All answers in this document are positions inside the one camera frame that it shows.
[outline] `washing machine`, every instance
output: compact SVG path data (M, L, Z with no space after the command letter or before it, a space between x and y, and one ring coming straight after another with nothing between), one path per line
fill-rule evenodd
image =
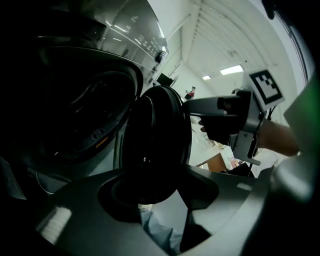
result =
M168 86L150 86L169 50L147 0L31 6L23 82L2 89L10 121L1 155L9 163L72 181L90 175L114 145L119 168L188 162L182 100Z

